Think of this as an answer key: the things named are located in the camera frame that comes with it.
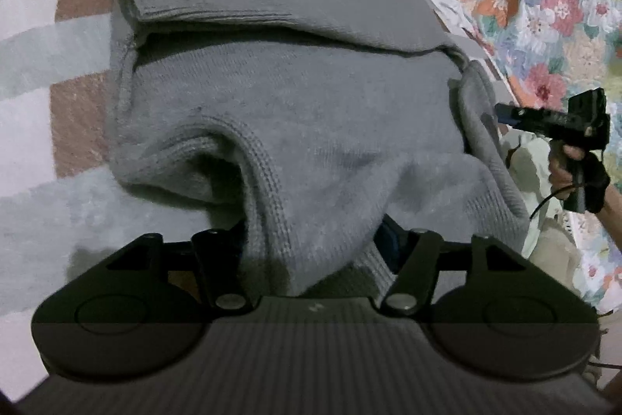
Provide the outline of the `person's right hand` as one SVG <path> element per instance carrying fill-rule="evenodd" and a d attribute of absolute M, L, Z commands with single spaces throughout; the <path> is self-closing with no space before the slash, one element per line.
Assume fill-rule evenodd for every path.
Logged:
<path fill-rule="evenodd" d="M 563 202 L 565 211 L 591 214 L 602 211 L 610 178 L 596 155 L 553 141 L 549 171 L 552 193 Z"/>

